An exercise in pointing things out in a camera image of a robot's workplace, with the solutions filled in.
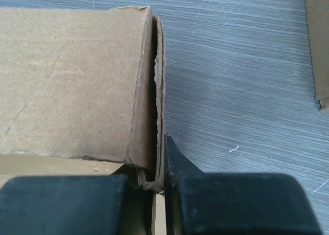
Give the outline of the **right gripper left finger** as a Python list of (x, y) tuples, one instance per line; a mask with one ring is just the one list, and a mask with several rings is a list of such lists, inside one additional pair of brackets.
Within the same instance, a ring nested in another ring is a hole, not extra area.
[(1, 165), (1, 234), (153, 233), (153, 193), (130, 166)]

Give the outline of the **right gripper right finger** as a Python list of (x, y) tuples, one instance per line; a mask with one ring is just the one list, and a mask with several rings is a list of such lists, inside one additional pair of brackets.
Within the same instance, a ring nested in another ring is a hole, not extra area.
[(167, 234), (320, 234), (299, 182), (278, 173), (205, 173), (164, 138)]

